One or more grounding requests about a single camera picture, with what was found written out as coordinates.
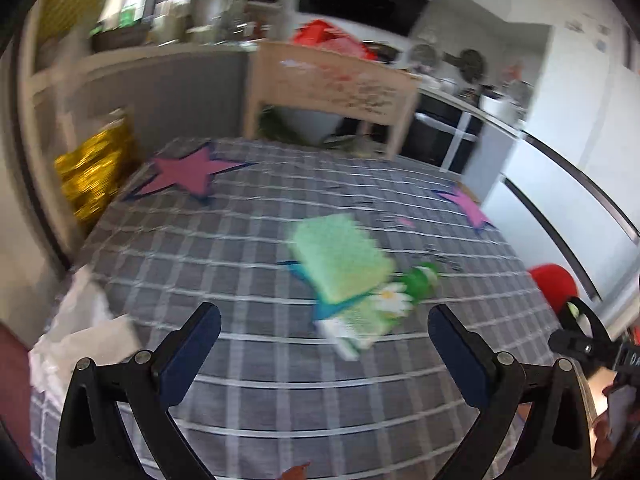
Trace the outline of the person right hand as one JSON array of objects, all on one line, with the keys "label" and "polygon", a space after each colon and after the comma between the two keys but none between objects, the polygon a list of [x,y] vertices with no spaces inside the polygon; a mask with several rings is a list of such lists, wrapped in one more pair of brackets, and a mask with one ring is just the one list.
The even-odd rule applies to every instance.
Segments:
[{"label": "person right hand", "polygon": [[608,400],[608,408],[593,423],[596,437],[592,453],[592,464],[603,467],[613,455],[623,432],[631,424],[639,422],[639,401],[637,388],[630,385],[609,385],[602,390]]}]

